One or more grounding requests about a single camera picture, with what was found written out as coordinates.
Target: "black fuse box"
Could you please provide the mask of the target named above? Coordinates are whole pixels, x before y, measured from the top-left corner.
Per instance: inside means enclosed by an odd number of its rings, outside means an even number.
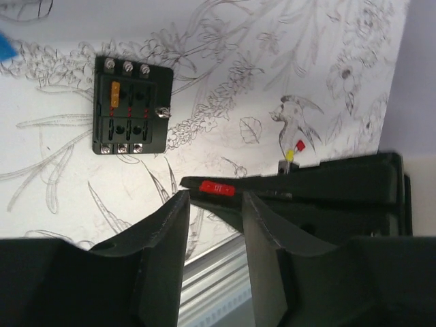
[[[124,59],[95,59],[93,151],[163,153],[173,71]]]

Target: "small red object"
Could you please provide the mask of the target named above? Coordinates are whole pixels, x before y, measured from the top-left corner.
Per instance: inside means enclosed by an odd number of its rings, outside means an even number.
[[[303,151],[306,148],[306,145],[302,140],[299,140],[295,146],[299,152]]]
[[[205,193],[217,194],[219,196],[234,196],[235,188],[231,185],[203,181],[200,185],[200,191]]]

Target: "yellow fuse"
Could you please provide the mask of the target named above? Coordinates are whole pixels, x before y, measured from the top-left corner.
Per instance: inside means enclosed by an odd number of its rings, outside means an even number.
[[[293,152],[293,150],[289,150],[286,153],[286,160],[288,160],[288,161],[293,161],[294,160],[294,152]]]
[[[118,108],[120,103],[120,83],[112,82],[112,87],[110,89],[110,105],[113,108]]]

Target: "blue object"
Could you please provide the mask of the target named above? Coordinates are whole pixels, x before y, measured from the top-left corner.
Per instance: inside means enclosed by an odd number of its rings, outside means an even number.
[[[17,52],[12,48],[7,38],[0,34],[0,62],[15,57]]]

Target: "bird drawing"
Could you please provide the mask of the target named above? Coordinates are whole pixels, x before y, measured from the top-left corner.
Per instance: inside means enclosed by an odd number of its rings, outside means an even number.
[[[312,101],[297,95],[285,95],[281,99],[281,105],[270,112],[273,121],[283,121],[285,125],[279,134],[279,144],[283,156],[289,150],[294,150],[298,139],[298,132],[301,132],[311,144],[315,151],[314,138],[321,141],[320,135],[305,121],[304,110],[312,109],[324,114],[322,109]]]

